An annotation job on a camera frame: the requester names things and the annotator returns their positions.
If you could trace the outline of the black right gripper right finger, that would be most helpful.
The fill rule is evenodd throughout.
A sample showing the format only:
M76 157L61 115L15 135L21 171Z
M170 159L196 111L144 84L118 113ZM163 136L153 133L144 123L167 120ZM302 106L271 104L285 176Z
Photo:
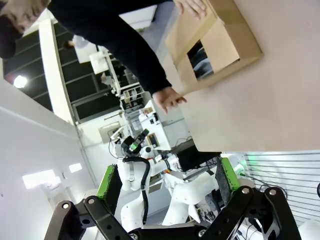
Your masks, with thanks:
M299 240L301 235L284 191L271 186L263 192L241 185L227 158L218 158L215 174L225 207L201 237L232 240L244 219L265 240Z

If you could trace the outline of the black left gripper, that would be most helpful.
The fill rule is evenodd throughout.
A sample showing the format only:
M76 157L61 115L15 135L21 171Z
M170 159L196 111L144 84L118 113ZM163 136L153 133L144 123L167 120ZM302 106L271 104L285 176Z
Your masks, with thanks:
M142 137L133 138L128 136L121 144L121 148L126 157L137 157L142 149Z

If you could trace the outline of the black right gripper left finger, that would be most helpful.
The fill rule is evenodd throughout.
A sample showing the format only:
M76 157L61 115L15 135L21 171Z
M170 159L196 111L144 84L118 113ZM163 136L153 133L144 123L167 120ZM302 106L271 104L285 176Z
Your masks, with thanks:
M131 237L115 218L122 188L118 166L107 167L94 195L84 197L74 204L60 201L53 212L46 240L80 240L87 228L97 227L106 240L129 240Z

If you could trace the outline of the person's right hand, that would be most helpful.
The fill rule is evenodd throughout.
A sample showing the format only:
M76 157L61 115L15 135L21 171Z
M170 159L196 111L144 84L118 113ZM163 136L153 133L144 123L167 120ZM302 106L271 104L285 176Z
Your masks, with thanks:
M175 108L179 104L186 103L187 100L179 95L172 87L166 87L162 90L155 92L152 98L156 105L163 110L165 114L168 113L170 108Z

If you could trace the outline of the person's left hand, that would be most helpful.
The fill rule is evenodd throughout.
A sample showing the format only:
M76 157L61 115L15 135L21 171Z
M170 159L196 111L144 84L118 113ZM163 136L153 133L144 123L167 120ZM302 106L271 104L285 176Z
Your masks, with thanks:
M173 2L181 15L185 12L189 12L198 20L207 15L207 7L202 0L173 0Z

